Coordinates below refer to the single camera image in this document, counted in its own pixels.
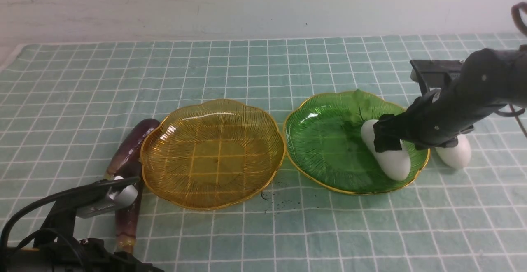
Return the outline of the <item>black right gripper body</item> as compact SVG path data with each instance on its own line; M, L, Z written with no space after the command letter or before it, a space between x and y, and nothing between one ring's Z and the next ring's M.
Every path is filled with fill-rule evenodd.
M506 93L498 88L450 87L427 98L424 107L409 113L403 139L418 149L448 147L458 135L474 130L474 124L506 105Z

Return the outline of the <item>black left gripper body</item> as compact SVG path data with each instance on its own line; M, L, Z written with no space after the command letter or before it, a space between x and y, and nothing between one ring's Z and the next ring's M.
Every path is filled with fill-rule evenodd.
M34 241L34 272L161 272L125 250L109 252L101 239L73 237L77 211L52 207Z

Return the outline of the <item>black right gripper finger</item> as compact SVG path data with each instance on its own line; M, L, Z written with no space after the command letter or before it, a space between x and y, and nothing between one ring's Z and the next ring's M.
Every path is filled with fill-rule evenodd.
M405 135L404 124L406 124L405 114L382 115L373 124L375 152L384 153L403 150L401 138Z

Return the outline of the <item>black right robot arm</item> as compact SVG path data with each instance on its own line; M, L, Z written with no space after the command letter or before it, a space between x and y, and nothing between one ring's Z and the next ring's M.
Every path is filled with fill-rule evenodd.
M421 96L406 111L378 119L375 151L401 150L402 141L418 150L454 148L459 135L504 106L525 108L526 63L526 51L489 48L465 60L411 60Z

